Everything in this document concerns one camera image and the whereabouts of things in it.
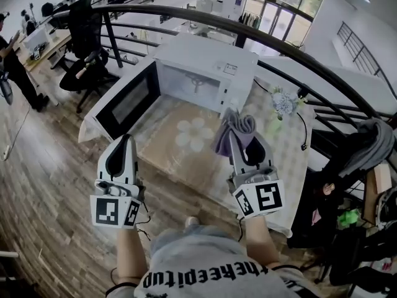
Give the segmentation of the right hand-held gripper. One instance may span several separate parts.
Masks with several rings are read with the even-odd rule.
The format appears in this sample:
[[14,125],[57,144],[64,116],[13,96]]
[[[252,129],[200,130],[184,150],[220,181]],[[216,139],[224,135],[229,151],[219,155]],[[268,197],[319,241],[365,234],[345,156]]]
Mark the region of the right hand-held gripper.
[[284,183],[273,166],[270,145],[263,137],[254,137],[254,161],[249,161],[234,132],[229,134],[229,142],[235,175],[229,178],[228,185],[241,217],[249,219],[282,209],[285,203]]

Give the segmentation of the purple cloth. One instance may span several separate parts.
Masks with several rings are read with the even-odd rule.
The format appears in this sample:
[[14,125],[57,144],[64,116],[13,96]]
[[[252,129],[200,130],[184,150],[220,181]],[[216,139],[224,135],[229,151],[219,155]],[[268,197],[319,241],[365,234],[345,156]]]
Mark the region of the purple cloth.
[[240,116],[238,111],[227,108],[213,139],[212,150],[217,155],[229,157],[231,156],[229,134],[236,135],[244,150],[252,142],[255,131],[256,121],[252,115]]

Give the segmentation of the flower-shaped glass plate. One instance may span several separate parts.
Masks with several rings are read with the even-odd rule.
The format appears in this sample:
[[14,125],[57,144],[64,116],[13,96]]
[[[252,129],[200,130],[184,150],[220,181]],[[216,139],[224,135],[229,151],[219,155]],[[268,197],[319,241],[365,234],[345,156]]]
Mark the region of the flower-shaped glass plate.
[[227,158],[216,155],[210,148],[215,131],[200,119],[166,125],[161,128],[159,138],[163,153],[159,166],[169,174],[189,178],[198,172],[206,177],[229,166]]

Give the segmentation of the person's right forearm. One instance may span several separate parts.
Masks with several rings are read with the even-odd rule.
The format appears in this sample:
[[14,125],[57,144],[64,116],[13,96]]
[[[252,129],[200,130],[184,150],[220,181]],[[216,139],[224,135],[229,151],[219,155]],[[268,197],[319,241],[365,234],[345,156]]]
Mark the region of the person's right forearm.
[[248,257],[270,269],[280,266],[280,257],[271,238],[264,216],[246,219],[246,250]]

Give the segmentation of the white microwave oven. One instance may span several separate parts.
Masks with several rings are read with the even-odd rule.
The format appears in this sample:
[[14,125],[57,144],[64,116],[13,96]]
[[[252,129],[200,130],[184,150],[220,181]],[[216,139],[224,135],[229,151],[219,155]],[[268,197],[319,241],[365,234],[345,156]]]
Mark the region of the white microwave oven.
[[192,34],[178,34],[125,73],[88,113],[110,141],[127,133],[160,96],[171,96],[220,115],[242,111],[258,55]]

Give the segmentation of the table with checkered tablecloth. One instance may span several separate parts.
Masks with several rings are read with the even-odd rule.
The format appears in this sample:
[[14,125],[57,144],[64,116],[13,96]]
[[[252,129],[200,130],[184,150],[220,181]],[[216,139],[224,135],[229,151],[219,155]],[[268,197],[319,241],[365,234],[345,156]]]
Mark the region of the table with checkered tablecloth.
[[[284,183],[284,207],[267,216],[268,226],[286,237],[291,237],[292,223],[300,201],[309,160],[309,151],[302,150],[301,145],[304,141],[310,140],[314,111],[308,106],[301,106],[297,113],[282,121],[280,130],[273,132],[270,129],[270,124],[274,120],[272,98],[257,84],[253,84],[243,108],[243,114],[254,116],[257,131],[270,145],[278,176]],[[228,167],[223,167],[217,173],[204,177],[196,172],[189,178],[169,174],[159,166],[159,157],[163,154],[159,138],[161,128],[180,120],[194,119],[200,119],[201,123],[209,125],[215,133],[221,122],[216,112],[171,96],[160,96],[130,130],[136,141],[138,156],[147,164],[163,172],[172,181],[184,184],[238,213],[239,210],[226,182],[233,172],[230,162]]]

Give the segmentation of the pale blue flower bouquet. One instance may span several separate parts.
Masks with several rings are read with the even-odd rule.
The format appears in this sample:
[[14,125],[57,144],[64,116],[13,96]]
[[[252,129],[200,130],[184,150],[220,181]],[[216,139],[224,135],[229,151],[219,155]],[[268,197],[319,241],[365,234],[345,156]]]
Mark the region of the pale blue flower bouquet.
[[307,102],[305,97],[297,93],[289,93],[278,86],[271,90],[270,95],[273,111],[279,120],[283,120],[286,115],[292,115]]

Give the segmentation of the green bag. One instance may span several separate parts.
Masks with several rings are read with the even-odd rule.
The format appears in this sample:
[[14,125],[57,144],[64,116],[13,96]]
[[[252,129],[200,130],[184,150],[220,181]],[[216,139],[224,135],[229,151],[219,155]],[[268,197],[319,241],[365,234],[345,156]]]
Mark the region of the green bag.
[[337,218],[338,226],[341,229],[349,228],[351,225],[355,225],[359,218],[360,212],[358,209],[347,210]]

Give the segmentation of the grey garment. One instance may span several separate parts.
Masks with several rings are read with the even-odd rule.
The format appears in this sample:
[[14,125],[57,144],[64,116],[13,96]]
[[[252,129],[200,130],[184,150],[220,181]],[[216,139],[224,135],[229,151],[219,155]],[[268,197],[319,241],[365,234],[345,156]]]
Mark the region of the grey garment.
[[395,135],[390,125],[378,118],[364,120],[358,124],[353,137],[353,152],[339,172],[339,177],[351,175],[354,171],[367,171],[385,160],[392,152]]

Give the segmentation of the dark wooden side table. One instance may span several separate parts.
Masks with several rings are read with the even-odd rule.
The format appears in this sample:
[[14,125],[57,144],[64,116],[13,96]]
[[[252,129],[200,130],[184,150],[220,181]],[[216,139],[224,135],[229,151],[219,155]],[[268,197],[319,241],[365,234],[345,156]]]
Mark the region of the dark wooden side table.
[[362,218],[375,225],[378,198],[392,187],[390,167],[381,163],[370,170],[365,178],[364,209]]

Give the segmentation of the light wooden desk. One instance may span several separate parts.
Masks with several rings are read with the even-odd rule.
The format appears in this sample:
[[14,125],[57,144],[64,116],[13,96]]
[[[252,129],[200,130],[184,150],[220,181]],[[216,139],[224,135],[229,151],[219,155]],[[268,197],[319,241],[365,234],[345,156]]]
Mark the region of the light wooden desk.
[[43,52],[40,53],[40,58],[38,60],[30,59],[30,52],[24,46],[24,44],[19,45],[17,55],[20,62],[24,65],[25,69],[29,72],[33,72],[34,69],[39,68],[40,65],[44,64],[53,54],[57,53],[60,48],[64,47],[69,41],[71,41],[71,34],[68,29],[55,30],[55,38],[50,37],[46,33],[48,43],[44,48]]

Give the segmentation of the glass entrance doors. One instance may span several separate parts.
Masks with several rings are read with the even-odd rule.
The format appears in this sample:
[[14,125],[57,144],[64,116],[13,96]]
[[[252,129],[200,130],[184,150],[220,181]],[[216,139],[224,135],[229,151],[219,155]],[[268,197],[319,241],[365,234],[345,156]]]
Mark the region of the glass entrance doors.
[[239,21],[302,50],[322,1],[246,0]]

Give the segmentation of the black curved metal railing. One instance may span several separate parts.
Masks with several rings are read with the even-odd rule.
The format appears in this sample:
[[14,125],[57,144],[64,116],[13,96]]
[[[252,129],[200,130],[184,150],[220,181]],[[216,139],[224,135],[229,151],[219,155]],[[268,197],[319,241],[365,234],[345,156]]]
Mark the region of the black curved metal railing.
[[310,94],[315,97],[316,100],[310,101],[310,105],[328,107],[330,112],[333,111],[335,115],[339,116],[338,119],[333,117],[316,117],[316,120],[318,120],[329,130],[315,130],[314,140],[311,143],[311,148],[313,148],[315,151],[325,156],[326,158],[330,158],[333,156],[337,148],[337,144],[342,140],[342,136],[344,135],[341,130],[337,129],[332,124],[332,122],[350,124],[354,127],[357,126],[357,123],[354,122],[354,120],[349,115],[345,114],[344,111],[357,111],[364,114],[366,118],[382,118],[384,116],[383,114],[379,114],[364,99],[364,97],[362,97],[356,90],[354,90],[345,78],[340,77],[339,74],[333,72],[331,69],[321,64],[312,56],[292,47],[285,42],[281,42],[280,40],[273,38],[268,34],[262,33],[256,29],[252,29],[244,24],[240,24],[238,22],[228,20],[220,16],[206,14],[200,11],[149,4],[113,4],[94,7],[93,11],[102,14],[105,17],[109,16],[111,12],[123,12],[170,16],[182,20],[192,20],[201,24],[207,24],[210,26],[214,26],[218,29],[223,29],[231,33],[237,34],[239,47],[241,46],[241,43],[243,41],[250,38],[251,40],[259,42],[264,46],[275,49],[295,63],[298,63],[305,69],[310,70],[316,76],[319,76],[319,78],[328,83],[332,89],[336,90],[337,92],[343,94],[343,96],[348,98],[348,100],[353,103],[353,106],[343,106],[331,102],[329,99],[316,92],[313,87],[300,81],[299,79],[294,78],[285,70],[276,68],[274,65],[266,64],[262,60],[259,60],[257,64],[261,68],[266,69],[267,71],[299,87],[301,93],[306,95]]

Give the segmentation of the white storage box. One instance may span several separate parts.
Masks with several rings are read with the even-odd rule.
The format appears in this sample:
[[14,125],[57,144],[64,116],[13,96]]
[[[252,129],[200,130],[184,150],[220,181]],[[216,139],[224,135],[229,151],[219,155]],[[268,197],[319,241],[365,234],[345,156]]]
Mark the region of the white storage box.
[[24,47],[31,52],[33,52],[37,46],[42,45],[43,43],[48,43],[48,36],[46,30],[43,28],[35,29],[23,41]]

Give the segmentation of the black wall railing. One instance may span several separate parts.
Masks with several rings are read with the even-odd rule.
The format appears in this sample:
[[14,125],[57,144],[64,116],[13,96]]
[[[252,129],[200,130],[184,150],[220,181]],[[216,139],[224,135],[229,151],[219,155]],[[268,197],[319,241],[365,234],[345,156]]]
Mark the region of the black wall railing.
[[354,66],[356,66],[359,71],[380,78],[387,85],[390,93],[397,101],[397,94],[381,66],[363,41],[361,41],[361,39],[345,22],[342,22],[342,25],[337,31],[337,36],[340,38],[344,48],[350,54],[351,62]]

